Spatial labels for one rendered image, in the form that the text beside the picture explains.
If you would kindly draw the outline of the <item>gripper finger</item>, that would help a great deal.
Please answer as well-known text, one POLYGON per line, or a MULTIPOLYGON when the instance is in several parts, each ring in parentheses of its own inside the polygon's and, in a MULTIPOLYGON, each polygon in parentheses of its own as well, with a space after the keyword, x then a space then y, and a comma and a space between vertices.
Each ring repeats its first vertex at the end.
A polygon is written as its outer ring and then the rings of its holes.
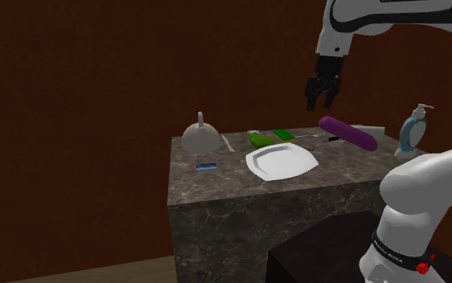
POLYGON ((321 80, 316 76, 307 79, 305 88, 306 109, 314 111, 317 98, 321 92, 321 80))
POLYGON ((341 86, 342 77, 336 76, 333 79, 329 79, 324 84, 323 93, 326 94, 323 107, 329 109, 332 105, 333 100, 339 94, 341 86))

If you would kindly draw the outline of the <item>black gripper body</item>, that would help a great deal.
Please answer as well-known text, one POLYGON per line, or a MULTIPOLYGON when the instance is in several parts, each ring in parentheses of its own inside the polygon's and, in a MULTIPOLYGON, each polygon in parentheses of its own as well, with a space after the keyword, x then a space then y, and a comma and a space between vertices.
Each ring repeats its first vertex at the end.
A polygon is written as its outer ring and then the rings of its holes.
POLYGON ((315 72, 322 89, 330 89, 341 77, 343 63, 344 58, 342 56, 317 56, 315 72))

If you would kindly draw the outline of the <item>purple cylinder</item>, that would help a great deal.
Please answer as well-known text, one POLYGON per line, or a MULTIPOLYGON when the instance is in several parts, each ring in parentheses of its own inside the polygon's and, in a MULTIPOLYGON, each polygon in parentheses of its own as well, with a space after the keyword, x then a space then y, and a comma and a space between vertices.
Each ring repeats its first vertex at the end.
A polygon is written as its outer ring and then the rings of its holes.
POLYGON ((375 151, 378 148, 376 139, 360 129, 339 121, 333 117, 325 116, 318 121, 318 126, 331 134, 367 151, 375 151))

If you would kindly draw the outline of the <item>green and yellow sponge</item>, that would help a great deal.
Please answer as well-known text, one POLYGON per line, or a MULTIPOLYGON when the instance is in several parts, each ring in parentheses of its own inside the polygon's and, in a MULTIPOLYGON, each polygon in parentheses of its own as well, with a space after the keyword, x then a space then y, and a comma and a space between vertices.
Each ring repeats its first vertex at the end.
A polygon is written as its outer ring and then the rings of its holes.
POLYGON ((280 142, 291 142, 296 139, 296 137, 288 132, 285 129, 278 129, 273 131, 273 135, 280 141, 280 142))

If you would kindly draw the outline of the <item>white flat box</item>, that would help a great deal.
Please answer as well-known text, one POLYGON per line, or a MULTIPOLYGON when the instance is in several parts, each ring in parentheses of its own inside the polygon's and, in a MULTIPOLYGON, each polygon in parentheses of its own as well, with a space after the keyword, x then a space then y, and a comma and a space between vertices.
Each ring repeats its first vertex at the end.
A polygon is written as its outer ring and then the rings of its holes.
POLYGON ((366 125, 352 125, 352 127, 372 135, 377 141, 383 141, 384 140, 385 127, 382 127, 382 126, 366 126, 366 125))

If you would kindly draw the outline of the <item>green rounded vegetable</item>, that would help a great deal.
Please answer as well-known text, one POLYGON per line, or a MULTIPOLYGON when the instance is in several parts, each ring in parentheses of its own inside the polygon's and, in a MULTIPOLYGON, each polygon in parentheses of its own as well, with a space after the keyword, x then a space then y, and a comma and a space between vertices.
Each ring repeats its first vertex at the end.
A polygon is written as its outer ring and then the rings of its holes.
POLYGON ((270 137, 261 135, 258 132, 250 133, 249 140, 256 149, 260 149, 260 148, 266 147, 266 146, 271 146, 274 144, 274 141, 270 137))

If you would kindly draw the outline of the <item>white square plate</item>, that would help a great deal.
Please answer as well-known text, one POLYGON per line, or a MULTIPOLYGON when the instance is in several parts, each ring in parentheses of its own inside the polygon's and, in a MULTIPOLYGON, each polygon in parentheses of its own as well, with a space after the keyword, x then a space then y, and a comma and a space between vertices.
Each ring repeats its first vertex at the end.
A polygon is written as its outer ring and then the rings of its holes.
POLYGON ((293 143, 265 146, 245 156, 247 167, 262 180, 298 177, 319 165, 314 155, 293 143))

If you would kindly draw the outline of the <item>blue and white soap dispenser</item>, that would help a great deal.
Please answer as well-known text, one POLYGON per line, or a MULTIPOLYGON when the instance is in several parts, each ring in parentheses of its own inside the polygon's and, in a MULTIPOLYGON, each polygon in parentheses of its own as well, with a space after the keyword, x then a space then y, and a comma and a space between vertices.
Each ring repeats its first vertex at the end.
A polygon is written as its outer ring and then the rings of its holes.
POLYGON ((416 156, 416 146, 422 139, 426 129, 426 109, 433 106, 418 104, 401 127, 399 146, 394 154, 399 159, 410 159, 416 156))

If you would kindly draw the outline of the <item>white knife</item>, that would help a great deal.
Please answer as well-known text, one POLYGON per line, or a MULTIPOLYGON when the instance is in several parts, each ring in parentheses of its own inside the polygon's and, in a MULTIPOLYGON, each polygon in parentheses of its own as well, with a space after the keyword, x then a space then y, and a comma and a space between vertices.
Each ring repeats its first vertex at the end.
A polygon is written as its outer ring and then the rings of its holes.
POLYGON ((222 137, 222 139, 223 139, 225 145, 228 147, 228 150, 229 150, 230 152, 232 152, 232 153, 235 153, 236 151, 235 151, 235 150, 232 148, 232 146, 230 145, 229 140, 228 140, 223 134, 221 134, 221 137, 222 137))

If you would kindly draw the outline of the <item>dark robot stand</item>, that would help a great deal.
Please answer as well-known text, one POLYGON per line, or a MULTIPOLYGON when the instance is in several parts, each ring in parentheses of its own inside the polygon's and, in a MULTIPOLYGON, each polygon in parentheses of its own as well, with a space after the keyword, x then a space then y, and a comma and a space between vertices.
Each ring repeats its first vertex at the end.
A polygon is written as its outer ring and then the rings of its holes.
POLYGON ((271 249, 265 283, 452 283, 452 258, 429 246, 443 211, 406 215, 330 216, 271 249), (378 236, 391 253, 426 254, 426 273, 405 270, 376 250, 378 236))

